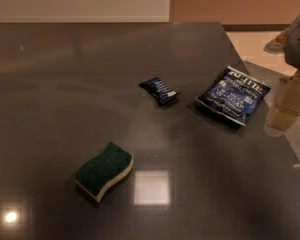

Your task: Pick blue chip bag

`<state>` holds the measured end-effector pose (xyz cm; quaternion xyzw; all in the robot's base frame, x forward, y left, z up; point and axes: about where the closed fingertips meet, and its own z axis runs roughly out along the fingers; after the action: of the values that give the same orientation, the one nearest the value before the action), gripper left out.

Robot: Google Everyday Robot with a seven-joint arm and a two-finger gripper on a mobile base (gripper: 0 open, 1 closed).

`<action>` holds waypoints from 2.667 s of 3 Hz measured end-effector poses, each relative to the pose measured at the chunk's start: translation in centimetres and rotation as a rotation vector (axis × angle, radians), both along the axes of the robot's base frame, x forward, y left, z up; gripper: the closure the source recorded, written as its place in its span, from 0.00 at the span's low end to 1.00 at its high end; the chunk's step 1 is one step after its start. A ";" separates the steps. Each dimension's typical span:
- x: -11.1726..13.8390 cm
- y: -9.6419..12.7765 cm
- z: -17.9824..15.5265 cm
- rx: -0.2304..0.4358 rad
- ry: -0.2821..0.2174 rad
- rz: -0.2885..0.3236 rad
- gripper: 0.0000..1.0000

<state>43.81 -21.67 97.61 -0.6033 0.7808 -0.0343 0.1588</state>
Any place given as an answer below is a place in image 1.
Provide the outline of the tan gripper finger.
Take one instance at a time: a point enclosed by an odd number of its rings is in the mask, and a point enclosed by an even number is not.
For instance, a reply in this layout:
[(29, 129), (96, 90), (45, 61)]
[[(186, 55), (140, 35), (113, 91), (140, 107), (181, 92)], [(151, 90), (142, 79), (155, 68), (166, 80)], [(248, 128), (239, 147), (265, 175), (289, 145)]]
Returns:
[(269, 109), (266, 121), (271, 128), (286, 131), (297, 121), (297, 119), (298, 117), (296, 115), (272, 107)]

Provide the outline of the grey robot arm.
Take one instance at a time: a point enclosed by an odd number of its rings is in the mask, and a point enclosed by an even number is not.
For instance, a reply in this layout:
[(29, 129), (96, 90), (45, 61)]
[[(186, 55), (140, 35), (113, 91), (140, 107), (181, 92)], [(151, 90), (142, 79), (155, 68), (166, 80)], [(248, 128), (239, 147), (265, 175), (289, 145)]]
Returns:
[(297, 71), (279, 80), (267, 114), (267, 125), (280, 131), (288, 130), (300, 117), (300, 14), (289, 26), (284, 55)]

